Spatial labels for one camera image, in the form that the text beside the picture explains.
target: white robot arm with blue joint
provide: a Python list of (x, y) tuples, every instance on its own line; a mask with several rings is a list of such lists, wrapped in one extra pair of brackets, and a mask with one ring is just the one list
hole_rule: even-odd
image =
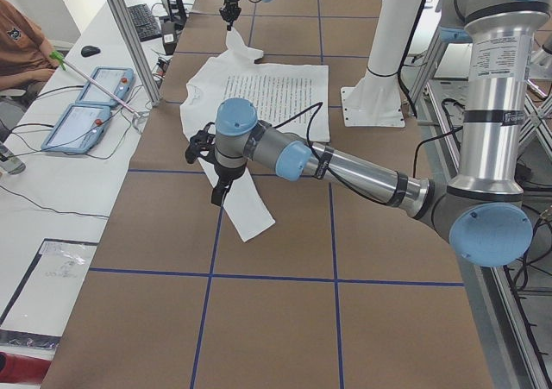
[(255, 107), (239, 98), (220, 106), (214, 135), (209, 123), (191, 138), (186, 159), (214, 164), (219, 176), (214, 204), (222, 205), (232, 181), (254, 160), (291, 181), (311, 175), (400, 208), (474, 264), (508, 264), (523, 255), (532, 238), (514, 171), (533, 34), (549, 19), (549, 11), (549, 0), (443, 1), (442, 38), (474, 43), (461, 163), (447, 185), (281, 133), (258, 120)]

